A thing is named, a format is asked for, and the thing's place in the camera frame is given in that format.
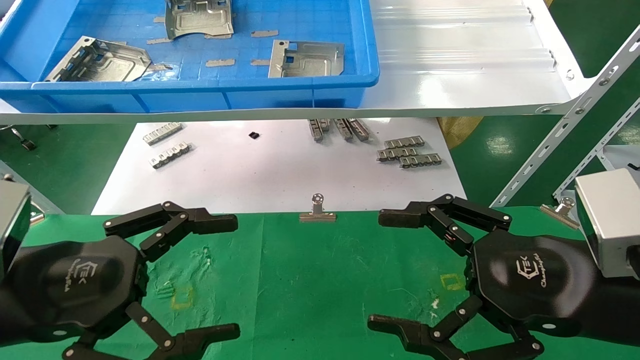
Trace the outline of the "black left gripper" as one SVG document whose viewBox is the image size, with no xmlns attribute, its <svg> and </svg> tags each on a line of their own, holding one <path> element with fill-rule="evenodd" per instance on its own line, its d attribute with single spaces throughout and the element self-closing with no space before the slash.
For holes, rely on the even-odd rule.
<svg viewBox="0 0 640 360">
<path fill-rule="evenodd" d="M 139 303 L 146 293 L 146 262 L 157 261 L 187 235 L 238 230 L 235 214 L 163 202 L 108 219 L 103 229 L 109 237 L 100 241 L 30 248 L 31 341 L 81 336 L 62 353 L 64 360 L 123 360 L 94 346 L 131 320 L 156 344 L 147 360 L 201 360 L 211 344 L 240 337 L 237 323 L 170 335 Z M 125 240 L 151 230 L 140 251 Z"/>
</svg>

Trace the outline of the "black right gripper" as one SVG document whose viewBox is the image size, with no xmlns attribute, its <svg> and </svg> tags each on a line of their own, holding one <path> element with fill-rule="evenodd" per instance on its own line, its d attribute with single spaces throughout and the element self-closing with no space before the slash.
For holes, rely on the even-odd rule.
<svg viewBox="0 0 640 360">
<path fill-rule="evenodd" d="M 457 221 L 490 233 L 474 243 Z M 534 360 L 545 347 L 528 330 L 578 336 L 585 326 L 583 308 L 600 276 L 588 245 L 555 235 L 514 235 L 506 232 L 511 222 L 510 215 L 452 194 L 380 210 L 382 227 L 426 227 L 457 255 L 472 253 L 477 296 L 469 296 L 435 326 L 371 314 L 368 328 L 395 335 L 408 353 L 434 360 Z M 482 300 L 494 324 L 508 325 L 513 342 L 464 352 L 451 338 L 480 313 Z"/>
</svg>

